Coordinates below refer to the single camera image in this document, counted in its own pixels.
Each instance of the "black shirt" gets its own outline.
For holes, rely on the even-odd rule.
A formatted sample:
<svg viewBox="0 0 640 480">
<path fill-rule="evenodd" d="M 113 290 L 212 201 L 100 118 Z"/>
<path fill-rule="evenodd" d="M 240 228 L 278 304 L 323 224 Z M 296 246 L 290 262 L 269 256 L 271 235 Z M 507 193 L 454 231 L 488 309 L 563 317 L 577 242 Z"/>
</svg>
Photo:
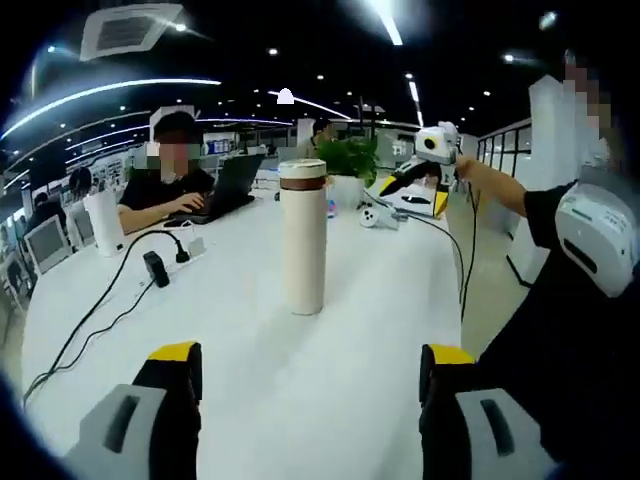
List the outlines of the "black shirt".
<svg viewBox="0 0 640 480">
<path fill-rule="evenodd" d="M 611 473 L 640 446 L 640 385 L 632 369 L 640 282 L 636 277 L 620 297 L 608 298 L 563 253 L 555 211 L 570 186 L 526 194 L 533 240 L 551 251 L 478 364 L 538 421 L 552 456 Z"/>
<path fill-rule="evenodd" d="M 173 183 L 162 182 L 158 170 L 134 170 L 120 204 L 132 210 L 144 210 L 171 202 L 185 193 L 208 193 L 212 188 L 213 178 L 200 168 Z"/>
</svg>

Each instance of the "chair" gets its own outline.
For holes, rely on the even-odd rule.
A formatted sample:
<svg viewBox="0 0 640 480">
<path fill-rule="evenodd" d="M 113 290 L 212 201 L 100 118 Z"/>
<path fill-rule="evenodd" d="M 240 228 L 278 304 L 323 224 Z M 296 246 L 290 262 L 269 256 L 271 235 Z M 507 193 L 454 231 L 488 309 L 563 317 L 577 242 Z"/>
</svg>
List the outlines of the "chair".
<svg viewBox="0 0 640 480">
<path fill-rule="evenodd" d="M 38 277 L 71 255 L 71 246 L 54 215 L 24 236 Z"/>
<path fill-rule="evenodd" d="M 89 212 L 84 208 L 82 202 L 74 204 L 67 210 L 67 232 L 71 244 L 76 250 L 95 242 Z"/>
</svg>

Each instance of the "thermos bottle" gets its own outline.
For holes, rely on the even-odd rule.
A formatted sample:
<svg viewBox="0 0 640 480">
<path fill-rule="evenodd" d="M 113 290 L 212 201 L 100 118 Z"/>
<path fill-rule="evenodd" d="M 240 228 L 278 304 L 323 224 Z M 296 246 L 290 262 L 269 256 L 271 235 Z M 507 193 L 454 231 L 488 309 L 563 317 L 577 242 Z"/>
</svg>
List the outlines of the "thermos bottle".
<svg viewBox="0 0 640 480">
<path fill-rule="evenodd" d="M 285 300 L 298 315 L 313 315 L 324 306 L 326 177 L 322 160 L 280 163 Z"/>
</svg>

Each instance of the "window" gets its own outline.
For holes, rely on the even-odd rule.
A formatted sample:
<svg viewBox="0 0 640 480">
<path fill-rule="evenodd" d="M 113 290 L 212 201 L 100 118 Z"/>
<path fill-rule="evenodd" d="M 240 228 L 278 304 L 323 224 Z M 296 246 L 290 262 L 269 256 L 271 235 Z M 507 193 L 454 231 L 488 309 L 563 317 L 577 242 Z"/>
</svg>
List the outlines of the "window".
<svg viewBox="0 0 640 480">
<path fill-rule="evenodd" d="M 531 160 L 531 126 L 515 128 L 480 140 L 478 159 L 515 177 L 518 162 Z"/>
</svg>

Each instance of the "black ceiling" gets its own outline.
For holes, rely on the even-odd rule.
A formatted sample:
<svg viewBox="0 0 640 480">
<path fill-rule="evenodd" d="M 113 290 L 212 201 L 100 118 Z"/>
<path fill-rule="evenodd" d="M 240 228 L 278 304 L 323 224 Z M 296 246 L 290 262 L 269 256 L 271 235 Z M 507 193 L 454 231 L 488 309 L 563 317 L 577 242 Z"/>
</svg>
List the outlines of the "black ceiling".
<svg viewBox="0 0 640 480">
<path fill-rule="evenodd" d="M 30 37 L 5 40 L 16 45 L 5 43 L 15 60 L 0 84 L 6 92 L 0 112 L 6 121 L 3 131 L 51 101 L 99 85 L 160 77 L 213 79 L 222 84 L 139 86 L 69 102 L 1 142 L 3 169 L 65 131 L 105 117 L 155 111 L 175 104 L 178 98 L 195 105 L 201 117 L 224 117 L 225 113 L 285 121 L 305 113 L 335 117 L 299 103 L 276 105 L 276 98 L 266 93 L 287 87 L 296 96 L 353 118 L 358 116 L 354 105 L 361 97 L 364 103 L 385 110 L 380 119 L 416 124 L 405 79 L 408 72 L 417 83 L 426 125 L 451 120 L 462 132 L 482 135 L 529 115 L 527 87 L 547 73 L 563 49 L 555 42 L 553 31 L 538 28 L 540 16 L 559 9 L 558 2 L 397 0 L 392 2 L 398 10 L 394 18 L 404 45 L 393 46 L 379 17 L 366 8 L 367 1 L 184 1 L 180 21 L 189 31 L 167 30 L 149 52 L 87 63 L 77 57 L 87 14 L 133 2 L 88 1 L 62 10 L 58 5 L 34 7 L 40 8 L 38 18 L 24 32 Z M 49 45 L 55 45 L 56 51 L 48 53 Z M 279 55 L 270 56 L 269 48 L 277 48 Z M 507 65 L 501 56 L 510 51 L 535 62 Z M 32 99 L 33 58 L 36 96 Z M 491 96 L 484 96 L 485 90 Z M 61 138 L 37 155 L 70 158 L 72 152 L 65 151 L 66 147 L 112 131 L 111 123 L 73 134 L 70 143 Z M 146 124 L 147 119 L 134 116 L 113 123 L 120 130 Z M 132 134 L 126 133 L 108 140 L 130 138 Z M 7 171 L 7 178 L 23 171 L 26 163 L 28 160 Z"/>
</svg>

